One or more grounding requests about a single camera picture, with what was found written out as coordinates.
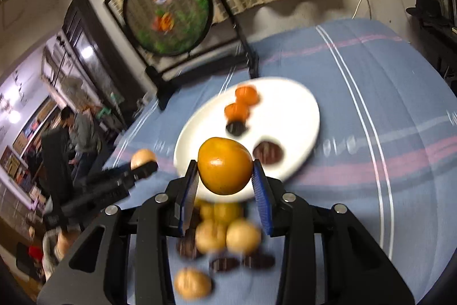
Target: black gripper frame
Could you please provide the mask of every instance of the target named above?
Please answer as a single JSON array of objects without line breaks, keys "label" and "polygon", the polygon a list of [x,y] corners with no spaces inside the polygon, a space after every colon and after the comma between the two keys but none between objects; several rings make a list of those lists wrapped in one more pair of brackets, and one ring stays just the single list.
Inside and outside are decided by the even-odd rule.
[{"label": "black gripper frame", "polygon": [[[324,248],[324,305],[414,305],[399,273],[346,206],[311,206],[287,193],[279,180],[265,177],[258,160],[254,169],[264,229],[272,237],[285,236],[276,305],[315,304],[315,234],[321,234]],[[175,304],[166,237],[183,236],[189,216],[182,208],[193,207],[197,175],[197,164],[191,161],[186,176],[170,181],[165,193],[139,208],[102,213],[57,267],[38,305],[126,304],[130,234],[137,235],[136,305]],[[270,211],[268,225],[265,207]]]},{"label": "black gripper frame", "polygon": [[77,225],[91,220],[99,211],[129,196],[135,182],[151,176],[158,165],[151,161],[133,170],[124,167],[104,170],[81,179],[70,200],[62,204],[53,198],[53,210],[43,216],[47,229]]}]

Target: red object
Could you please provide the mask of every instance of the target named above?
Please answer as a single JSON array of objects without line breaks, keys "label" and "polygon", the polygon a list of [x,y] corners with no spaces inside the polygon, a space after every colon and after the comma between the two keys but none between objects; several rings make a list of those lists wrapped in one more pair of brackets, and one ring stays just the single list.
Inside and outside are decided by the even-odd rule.
[{"label": "red object", "polygon": [[29,256],[31,258],[34,258],[35,260],[38,260],[41,262],[41,260],[43,259],[43,250],[39,247],[35,247],[35,246],[30,246],[29,247],[29,252],[28,252]]}]

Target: tangerine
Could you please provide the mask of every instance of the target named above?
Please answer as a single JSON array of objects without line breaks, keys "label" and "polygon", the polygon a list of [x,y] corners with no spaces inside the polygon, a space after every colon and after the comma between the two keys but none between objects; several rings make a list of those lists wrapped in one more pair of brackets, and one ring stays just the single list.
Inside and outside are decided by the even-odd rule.
[{"label": "tangerine", "polygon": [[246,122],[249,117],[249,107],[242,102],[234,102],[229,104],[224,109],[224,114],[229,122]]},{"label": "tangerine", "polygon": [[259,94],[254,86],[240,86],[235,90],[237,102],[245,103],[246,105],[256,105],[260,101]]}]

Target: orange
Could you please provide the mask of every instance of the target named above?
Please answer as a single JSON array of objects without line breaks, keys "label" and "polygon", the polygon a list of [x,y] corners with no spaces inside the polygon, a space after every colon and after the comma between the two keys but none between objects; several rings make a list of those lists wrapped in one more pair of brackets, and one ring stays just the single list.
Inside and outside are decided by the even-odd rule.
[{"label": "orange", "polygon": [[207,139],[198,150],[197,165],[204,186],[218,195],[239,192],[252,176],[251,154],[228,138]]},{"label": "orange", "polygon": [[234,102],[225,107],[224,114],[229,122],[246,122],[249,117],[249,107],[242,102]]},{"label": "orange", "polygon": [[133,155],[130,168],[133,170],[152,160],[157,161],[155,154],[149,149],[141,149]]},{"label": "orange", "polygon": [[260,101],[259,94],[254,86],[240,86],[235,90],[237,102],[245,103],[246,105],[255,105]]}]

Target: metal screw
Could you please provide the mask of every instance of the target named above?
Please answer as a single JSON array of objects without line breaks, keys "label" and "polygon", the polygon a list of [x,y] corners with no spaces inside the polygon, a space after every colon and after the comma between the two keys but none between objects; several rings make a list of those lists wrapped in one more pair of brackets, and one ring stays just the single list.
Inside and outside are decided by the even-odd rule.
[{"label": "metal screw", "polygon": [[105,208],[105,213],[108,216],[111,216],[111,215],[117,214],[118,210],[119,210],[119,208],[117,208],[117,206],[108,206]]},{"label": "metal screw", "polygon": [[282,199],[283,199],[285,202],[291,203],[291,202],[294,202],[294,201],[295,201],[296,196],[295,196],[295,194],[293,194],[293,193],[284,193],[284,194],[282,195]]},{"label": "metal screw", "polygon": [[154,200],[157,202],[157,203],[164,203],[168,200],[168,195],[166,195],[165,193],[160,193],[160,194],[157,194],[155,197],[154,197]]},{"label": "metal screw", "polygon": [[347,207],[344,204],[335,204],[334,209],[337,214],[345,214],[347,212]]}]

